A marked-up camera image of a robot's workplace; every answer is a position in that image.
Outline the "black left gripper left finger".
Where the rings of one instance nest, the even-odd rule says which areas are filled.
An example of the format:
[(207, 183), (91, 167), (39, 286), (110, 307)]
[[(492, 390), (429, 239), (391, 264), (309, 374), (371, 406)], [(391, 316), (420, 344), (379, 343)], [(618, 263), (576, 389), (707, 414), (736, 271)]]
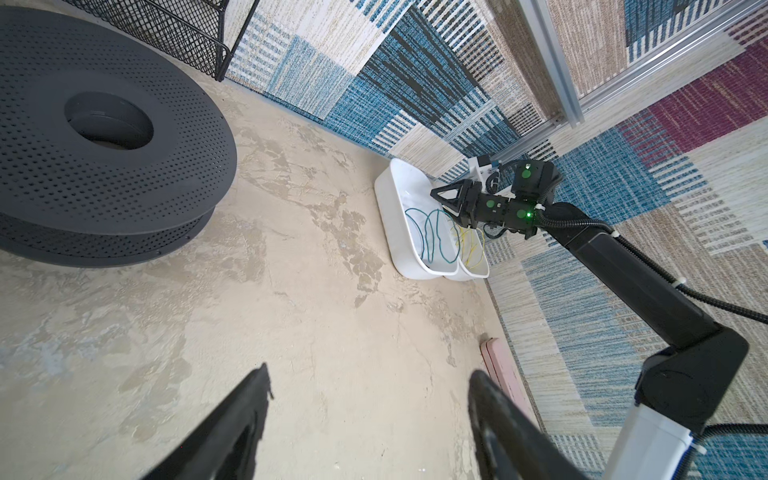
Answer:
[(146, 479), (252, 479), (272, 398), (266, 364), (249, 372)]

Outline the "black perforated cable spool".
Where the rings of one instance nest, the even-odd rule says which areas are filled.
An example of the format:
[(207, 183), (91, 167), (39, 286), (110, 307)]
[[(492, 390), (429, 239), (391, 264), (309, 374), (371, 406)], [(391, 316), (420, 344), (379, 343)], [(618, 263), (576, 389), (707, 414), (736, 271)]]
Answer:
[(231, 129), (188, 75), (113, 30), (1, 10), (1, 247), (71, 267), (167, 255), (237, 168)]

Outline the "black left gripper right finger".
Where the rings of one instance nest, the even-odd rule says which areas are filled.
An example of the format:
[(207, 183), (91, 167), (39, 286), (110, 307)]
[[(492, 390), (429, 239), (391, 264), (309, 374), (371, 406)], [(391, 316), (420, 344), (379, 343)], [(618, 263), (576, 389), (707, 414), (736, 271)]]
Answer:
[(483, 479), (583, 479), (483, 371), (469, 379), (468, 412)]

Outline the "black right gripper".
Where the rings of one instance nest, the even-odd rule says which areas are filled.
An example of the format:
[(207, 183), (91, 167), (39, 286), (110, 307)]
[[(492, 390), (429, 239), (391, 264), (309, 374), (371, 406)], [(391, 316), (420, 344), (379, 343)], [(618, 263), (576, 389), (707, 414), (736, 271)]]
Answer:
[(553, 163), (537, 160), (510, 162), (502, 172), (512, 174), (506, 196), (484, 192), (481, 182), (470, 179), (435, 187), (430, 196), (460, 227), (498, 227), (530, 238), (537, 233), (536, 212), (553, 202), (562, 175)]

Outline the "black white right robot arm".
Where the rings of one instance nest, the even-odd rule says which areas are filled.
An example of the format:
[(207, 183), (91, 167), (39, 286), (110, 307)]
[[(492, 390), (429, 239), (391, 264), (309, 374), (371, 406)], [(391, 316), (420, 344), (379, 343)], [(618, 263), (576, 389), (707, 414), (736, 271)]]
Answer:
[(518, 161), (509, 193), (493, 195), (464, 179), (431, 195), (462, 227), (499, 228), (561, 246), (533, 263), (533, 289), (555, 327), (573, 334), (569, 350), (588, 357), (593, 380), (620, 376), (612, 352), (650, 348), (628, 414), (610, 452), (607, 479), (682, 479), (715, 434), (716, 413), (749, 351), (748, 341), (708, 313), (714, 300), (653, 263), (614, 227), (559, 202), (562, 175), (546, 161)]

